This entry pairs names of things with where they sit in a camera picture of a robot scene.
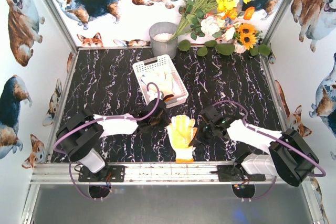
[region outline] basket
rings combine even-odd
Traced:
[[[169,57],[169,55],[161,55],[161,56],[157,56],[157,57],[144,60],[144,61],[140,61],[140,62],[133,64],[133,70],[134,70],[135,76],[137,77],[137,81],[140,86],[143,97],[145,98],[146,104],[148,105],[150,100],[149,100],[149,96],[146,90],[144,90],[143,85],[141,84],[141,76],[144,72],[148,70],[152,70],[152,69],[160,69],[160,70],[166,69],[167,71],[170,71],[173,76],[173,87],[174,87],[173,90],[174,89],[179,90],[179,95],[165,102],[167,105],[167,108],[171,108],[171,107],[185,103],[189,95],[188,91],[185,85],[183,84],[181,77],[179,76],[179,73],[177,73],[177,70],[171,58]]]

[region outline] black marble tabletop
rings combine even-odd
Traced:
[[[202,108],[221,99],[239,102],[249,112],[247,121],[270,130],[281,130],[274,103],[258,58],[221,56],[215,49],[198,57],[197,48],[178,52],[173,62],[188,92],[187,102],[168,109],[170,116],[186,114],[200,120]],[[73,74],[62,124],[83,108],[94,114],[120,115],[145,106],[132,65],[152,57],[151,48],[81,50]],[[234,105],[218,106],[223,113],[243,115]],[[108,162],[170,162],[175,153],[165,129],[138,135],[103,137],[95,149]],[[244,143],[214,139],[211,146],[198,146],[195,161],[226,161],[246,151],[261,153]],[[52,162],[69,162],[53,153]]]

